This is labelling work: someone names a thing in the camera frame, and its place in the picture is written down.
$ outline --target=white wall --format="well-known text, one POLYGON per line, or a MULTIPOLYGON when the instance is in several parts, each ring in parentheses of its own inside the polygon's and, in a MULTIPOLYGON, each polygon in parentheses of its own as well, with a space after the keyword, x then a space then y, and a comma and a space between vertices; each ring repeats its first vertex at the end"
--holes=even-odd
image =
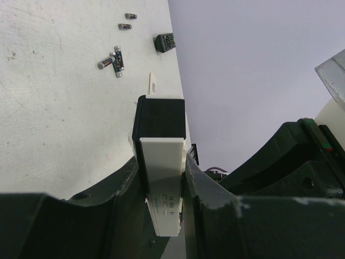
POLYGON ((345 1, 170 0, 201 167, 232 171, 330 99, 314 68, 345 49, 345 1))

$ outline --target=white table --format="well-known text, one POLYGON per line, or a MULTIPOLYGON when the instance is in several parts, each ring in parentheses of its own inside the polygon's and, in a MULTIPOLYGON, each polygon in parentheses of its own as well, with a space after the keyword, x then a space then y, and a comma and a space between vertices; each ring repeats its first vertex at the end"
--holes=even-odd
POLYGON ((166 0, 1 1, 0 191, 68 199, 132 157, 127 135, 149 73, 157 93, 182 95, 176 51, 153 44, 171 31, 166 0), (126 22, 133 29, 120 31, 126 22), (120 79, 96 67, 115 45, 120 79))

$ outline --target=black remote control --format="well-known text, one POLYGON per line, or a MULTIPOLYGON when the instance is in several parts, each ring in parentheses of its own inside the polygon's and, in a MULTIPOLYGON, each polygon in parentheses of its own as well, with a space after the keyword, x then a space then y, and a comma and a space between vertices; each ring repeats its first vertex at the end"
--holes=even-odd
POLYGON ((155 39, 155 47, 156 50, 159 52, 167 52, 176 47, 174 34, 167 33, 167 34, 160 34, 155 39))

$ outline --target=scratched table surface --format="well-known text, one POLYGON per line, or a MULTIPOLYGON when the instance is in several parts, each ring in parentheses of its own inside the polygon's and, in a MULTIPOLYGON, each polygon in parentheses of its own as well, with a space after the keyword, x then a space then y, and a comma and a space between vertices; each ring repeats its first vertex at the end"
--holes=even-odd
POLYGON ((167 32, 166 0, 0 1, 0 192, 68 199, 132 157, 128 132, 149 73, 158 94, 182 95, 176 51, 153 44, 167 32), (126 22, 132 30, 120 31, 126 22), (96 66, 116 45, 120 79, 96 66))

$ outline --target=aa battery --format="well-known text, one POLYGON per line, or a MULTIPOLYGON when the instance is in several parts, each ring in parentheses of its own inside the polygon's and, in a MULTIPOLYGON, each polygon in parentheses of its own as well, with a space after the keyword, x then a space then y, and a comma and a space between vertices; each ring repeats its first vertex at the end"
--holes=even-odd
POLYGON ((115 61, 115 57, 110 56, 109 58, 104 59, 103 61, 99 62, 97 64, 97 67, 99 70, 104 69, 106 66, 110 65, 111 63, 113 63, 115 61))
POLYGON ((116 57, 116 53, 113 52, 113 53, 110 53, 109 55, 110 55, 110 57, 113 57, 115 59, 115 62, 113 62, 113 67, 114 67, 116 77, 118 77, 118 78, 122 77, 122 72, 121 72, 121 69, 119 66, 118 59, 116 57))
POLYGON ((127 20, 135 20, 138 18, 138 15, 135 15, 134 13, 126 13, 125 14, 125 18, 127 20))
POLYGON ((123 64, 122 58, 122 51, 120 46, 115 46, 115 53, 116 53, 116 60, 118 61, 120 70, 125 70, 125 66, 123 64))
POLYGON ((120 30, 130 30, 132 26, 127 23, 119 23, 119 29, 120 30))

